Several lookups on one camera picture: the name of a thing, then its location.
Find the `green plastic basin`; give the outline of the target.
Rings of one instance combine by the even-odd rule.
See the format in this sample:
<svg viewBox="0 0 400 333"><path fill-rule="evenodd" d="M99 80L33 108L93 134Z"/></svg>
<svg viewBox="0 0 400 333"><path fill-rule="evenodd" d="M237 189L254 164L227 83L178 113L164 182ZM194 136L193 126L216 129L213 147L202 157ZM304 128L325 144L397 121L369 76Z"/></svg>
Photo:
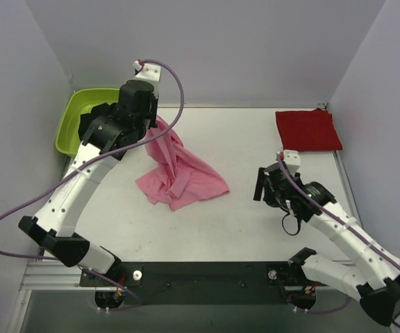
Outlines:
<svg viewBox="0 0 400 333"><path fill-rule="evenodd" d="M75 92L65 108L56 135L56 149L73 158L76 156L80 144L78 128L82 114L90 113L94 106L102 103L117 102L119 89L92 88Z"/></svg>

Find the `red t shirt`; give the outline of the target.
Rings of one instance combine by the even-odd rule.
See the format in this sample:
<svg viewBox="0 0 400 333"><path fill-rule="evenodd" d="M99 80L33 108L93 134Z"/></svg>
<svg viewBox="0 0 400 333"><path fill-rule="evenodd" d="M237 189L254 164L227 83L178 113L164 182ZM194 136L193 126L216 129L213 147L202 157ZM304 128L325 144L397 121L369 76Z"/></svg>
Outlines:
<svg viewBox="0 0 400 333"><path fill-rule="evenodd" d="M341 151L342 142L327 110L276 112L276 126L282 146L298 152Z"/></svg>

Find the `pink t shirt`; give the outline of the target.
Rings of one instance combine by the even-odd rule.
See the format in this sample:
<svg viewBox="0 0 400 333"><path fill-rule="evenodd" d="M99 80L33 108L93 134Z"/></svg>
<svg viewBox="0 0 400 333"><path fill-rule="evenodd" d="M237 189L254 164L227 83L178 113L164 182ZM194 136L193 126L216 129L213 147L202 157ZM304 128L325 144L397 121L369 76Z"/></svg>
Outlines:
<svg viewBox="0 0 400 333"><path fill-rule="evenodd" d="M168 130L145 148L157 166L135 183L150 203L164 203L171 211L176 211L230 192L225 179L187 150L174 130Z"/></svg>

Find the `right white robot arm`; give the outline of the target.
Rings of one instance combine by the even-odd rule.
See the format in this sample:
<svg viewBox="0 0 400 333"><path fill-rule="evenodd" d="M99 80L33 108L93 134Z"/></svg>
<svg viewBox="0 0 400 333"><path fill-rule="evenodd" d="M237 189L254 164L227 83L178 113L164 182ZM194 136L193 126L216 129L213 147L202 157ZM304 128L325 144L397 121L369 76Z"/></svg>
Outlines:
<svg viewBox="0 0 400 333"><path fill-rule="evenodd" d="M390 254L349 216L334 195L318 182L304 184L284 162L260 167L254 200L287 212L298 223L320 231L351 261L337 264L303 250L290 264L307 280L321 282L357 300L373 321L389 327L400 316L400 259Z"/></svg>

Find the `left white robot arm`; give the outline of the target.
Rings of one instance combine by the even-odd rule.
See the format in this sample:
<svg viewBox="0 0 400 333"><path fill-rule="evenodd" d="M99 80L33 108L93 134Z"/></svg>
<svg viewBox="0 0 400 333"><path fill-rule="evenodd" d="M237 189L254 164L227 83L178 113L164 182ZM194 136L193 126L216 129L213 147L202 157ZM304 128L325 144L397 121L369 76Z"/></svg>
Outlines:
<svg viewBox="0 0 400 333"><path fill-rule="evenodd" d="M129 80L114 103L94 106L80 116L81 141L68 173L75 176L59 186L34 216L24 216L19 229L67 267L95 270L104 285L120 277L112 253L76 233L76 224L98 185L123 158L121 150L144 138L156 126L158 93L153 83Z"/></svg>

